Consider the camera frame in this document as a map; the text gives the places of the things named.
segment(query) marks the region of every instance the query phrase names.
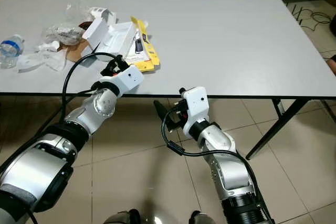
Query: tile floor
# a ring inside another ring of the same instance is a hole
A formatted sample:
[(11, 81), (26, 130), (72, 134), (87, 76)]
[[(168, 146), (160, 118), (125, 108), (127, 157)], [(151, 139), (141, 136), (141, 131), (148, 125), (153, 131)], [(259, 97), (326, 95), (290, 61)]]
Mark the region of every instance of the tile floor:
[[(336, 13), (324, 1), (301, 4)], [(320, 29), (307, 35), (323, 57), (330, 57), (336, 39)], [(81, 100), (71, 102), (69, 110)], [(174, 99), (161, 102), (169, 105)], [(34, 134), (60, 100), (2, 96), (0, 103), (2, 162)], [(285, 108), (291, 103), (283, 100)], [(336, 113), (336, 103), (329, 104)], [(210, 105), (211, 119), (234, 137), (244, 156), (277, 118), (269, 100), (214, 99)], [(181, 131), (169, 137), (197, 151), (196, 143)], [(250, 164), (276, 223), (336, 223), (336, 127), (319, 101), (304, 106)], [(115, 115), (83, 148), (74, 167), (57, 205), (36, 214), (40, 223), (101, 224), (134, 207), (163, 223), (187, 223), (196, 209), (218, 224), (226, 223), (205, 161), (180, 157), (163, 145), (152, 99), (120, 99)]]

